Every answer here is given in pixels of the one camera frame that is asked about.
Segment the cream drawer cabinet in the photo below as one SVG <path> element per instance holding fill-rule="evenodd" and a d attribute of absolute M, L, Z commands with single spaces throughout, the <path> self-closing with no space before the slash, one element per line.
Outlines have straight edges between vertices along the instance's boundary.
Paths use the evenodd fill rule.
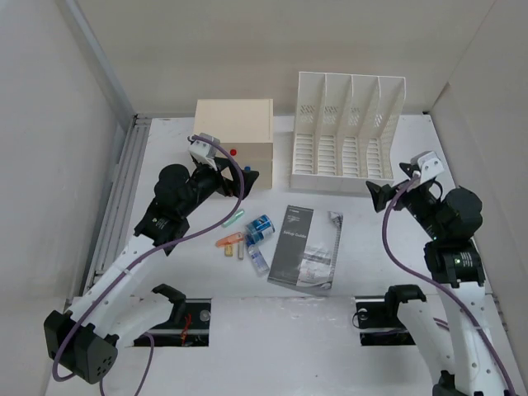
<path fill-rule="evenodd" d="M 258 171 L 256 189 L 272 188 L 272 99 L 200 99 L 193 132 L 215 137 L 243 170 Z"/>

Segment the clear spray bottle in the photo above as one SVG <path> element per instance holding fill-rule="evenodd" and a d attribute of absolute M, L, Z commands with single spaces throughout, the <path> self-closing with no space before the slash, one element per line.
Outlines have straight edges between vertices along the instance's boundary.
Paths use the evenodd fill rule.
<path fill-rule="evenodd" d="M 252 261 L 252 264 L 259 276 L 264 276 L 266 273 L 269 272 L 270 267 L 268 266 L 266 259 L 262 255 L 262 252 L 260 251 L 259 247 L 255 244 L 248 244 L 247 245 L 247 252 L 250 256 L 250 259 Z"/>

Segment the grey setup guide booklet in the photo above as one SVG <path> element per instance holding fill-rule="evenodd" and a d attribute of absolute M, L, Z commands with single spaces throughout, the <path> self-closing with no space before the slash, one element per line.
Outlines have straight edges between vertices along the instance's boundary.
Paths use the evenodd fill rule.
<path fill-rule="evenodd" d="M 267 281 L 309 295 L 333 284 L 344 215 L 295 205 L 286 208 Z"/>

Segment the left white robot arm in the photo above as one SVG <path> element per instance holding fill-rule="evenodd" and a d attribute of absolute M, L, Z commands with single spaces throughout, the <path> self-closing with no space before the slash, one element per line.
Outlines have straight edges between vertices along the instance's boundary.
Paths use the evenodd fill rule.
<path fill-rule="evenodd" d="M 180 164 L 161 170 L 154 198 L 117 259 L 96 284 L 65 312 L 44 321 L 52 377 L 78 377 L 97 384 L 116 363 L 121 349 L 162 323 L 176 327 L 184 319 L 186 296 L 155 280 L 151 257 L 169 255 L 179 244 L 215 229 L 189 233 L 188 216 L 214 193 L 245 199 L 259 177 L 227 158 L 193 158 L 193 172 Z"/>

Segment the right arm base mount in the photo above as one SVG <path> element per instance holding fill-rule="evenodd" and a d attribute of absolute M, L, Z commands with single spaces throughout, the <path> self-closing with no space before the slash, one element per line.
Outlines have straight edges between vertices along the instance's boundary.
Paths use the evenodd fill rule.
<path fill-rule="evenodd" d="M 362 347 L 415 346 L 413 337 L 396 316 L 388 313 L 383 296 L 355 298 L 352 324 Z"/>

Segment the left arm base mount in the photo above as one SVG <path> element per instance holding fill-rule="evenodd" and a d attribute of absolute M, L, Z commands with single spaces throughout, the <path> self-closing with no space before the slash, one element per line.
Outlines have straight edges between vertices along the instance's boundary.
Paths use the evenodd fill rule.
<path fill-rule="evenodd" d="M 188 299 L 169 319 L 148 332 L 156 347 L 207 347 L 210 343 L 210 299 Z"/>

